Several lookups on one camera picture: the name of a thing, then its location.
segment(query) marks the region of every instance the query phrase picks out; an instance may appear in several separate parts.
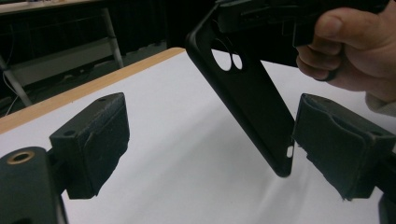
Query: wooden table edge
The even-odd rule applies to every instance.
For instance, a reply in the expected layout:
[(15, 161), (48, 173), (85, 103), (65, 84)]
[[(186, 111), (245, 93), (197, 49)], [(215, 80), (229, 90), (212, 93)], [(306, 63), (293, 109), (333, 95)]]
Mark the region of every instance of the wooden table edge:
[(181, 48), (167, 49), (163, 52), (148, 57), (147, 59), (144, 59), (137, 63), (133, 63), (124, 68), (121, 68), (120, 70), (114, 71), (93, 81), (75, 87), (70, 91), (65, 91), (45, 101), (31, 105), (8, 116), (0, 118), (0, 133), (5, 133), (14, 128), (17, 128), (24, 123), (27, 123), (33, 119), (37, 119), (53, 110), (70, 104), (79, 98), (82, 98), (95, 91), (99, 91), (106, 86), (109, 86), (129, 76), (139, 73), (157, 63), (161, 63), (184, 51), (185, 50)]

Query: black plastic bracket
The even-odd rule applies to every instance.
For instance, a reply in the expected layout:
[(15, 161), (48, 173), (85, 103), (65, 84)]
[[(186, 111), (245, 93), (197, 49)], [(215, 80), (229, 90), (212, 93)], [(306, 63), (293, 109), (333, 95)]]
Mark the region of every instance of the black plastic bracket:
[[(345, 199), (369, 198), (396, 177), (396, 136), (329, 99), (301, 96), (293, 138)], [(394, 187), (384, 193), (394, 195)]]
[(0, 159), (0, 223), (67, 223), (61, 193), (90, 199), (116, 169), (129, 141), (123, 93), (102, 97), (50, 136)]

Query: brass insert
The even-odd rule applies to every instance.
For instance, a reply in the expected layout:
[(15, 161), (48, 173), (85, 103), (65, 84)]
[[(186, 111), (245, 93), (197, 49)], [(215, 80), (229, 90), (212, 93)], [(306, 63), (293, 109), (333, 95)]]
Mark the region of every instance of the brass insert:
[(33, 158), (35, 153), (33, 151), (22, 151), (10, 156), (7, 163), (10, 165), (17, 165), (29, 161)]

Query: white table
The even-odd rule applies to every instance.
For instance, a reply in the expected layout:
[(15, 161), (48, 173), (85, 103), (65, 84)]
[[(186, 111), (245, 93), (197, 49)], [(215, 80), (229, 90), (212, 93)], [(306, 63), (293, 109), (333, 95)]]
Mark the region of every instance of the white table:
[[(263, 64), (294, 117), (306, 92), (396, 133), (396, 118), (367, 109), (363, 93), (317, 82), (293, 67)], [(134, 66), (107, 78), (132, 74)], [(295, 148), (291, 175), (276, 176), (184, 51), (2, 133), (0, 156), (21, 147), (50, 149), (51, 133), (93, 100), (119, 91), (126, 97), (129, 148), (98, 197), (70, 201), (63, 195), (70, 223), (379, 222), (381, 191), (369, 200), (343, 201), (301, 148)]]

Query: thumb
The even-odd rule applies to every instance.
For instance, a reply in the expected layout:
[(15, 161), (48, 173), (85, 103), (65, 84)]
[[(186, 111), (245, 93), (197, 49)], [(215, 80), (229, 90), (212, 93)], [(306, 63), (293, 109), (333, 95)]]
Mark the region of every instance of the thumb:
[(383, 45), (388, 31), (379, 15), (348, 7), (324, 13), (315, 26), (317, 36), (361, 50)]

